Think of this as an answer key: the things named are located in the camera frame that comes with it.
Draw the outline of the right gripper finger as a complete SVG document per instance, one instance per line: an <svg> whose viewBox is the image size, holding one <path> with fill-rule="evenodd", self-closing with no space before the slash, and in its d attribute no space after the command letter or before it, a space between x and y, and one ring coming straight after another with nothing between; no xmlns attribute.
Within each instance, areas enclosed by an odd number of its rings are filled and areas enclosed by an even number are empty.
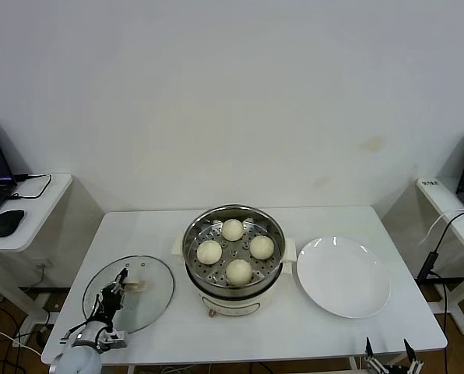
<svg viewBox="0 0 464 374"><path fill-rule="evenodd" d="M365 356L364 360L367 367L371 372L386 372L386 367L374 356L369 338L366 338Z"/></svg>
<svg viewBox="0 0 464 374"><path fill-rule="evenodd" d="M416 352L406 339L404 339L403 342L406 349L406 355L410 364L406 369L406 374L420 374L422 368L424 367L424 362L417 357Z"/></svg>

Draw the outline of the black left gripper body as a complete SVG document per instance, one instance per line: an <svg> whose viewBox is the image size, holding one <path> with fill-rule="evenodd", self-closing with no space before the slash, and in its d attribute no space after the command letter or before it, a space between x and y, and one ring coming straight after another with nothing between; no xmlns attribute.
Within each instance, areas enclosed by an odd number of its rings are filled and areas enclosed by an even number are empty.
<svg viewBox="0 0 464 374"><path fill-rule="evenodd" d="M124 288L115 286L105 287L101 291L100 306L97 309L97 320L104 323L112 323L114 316L122 307Z"/></svg>

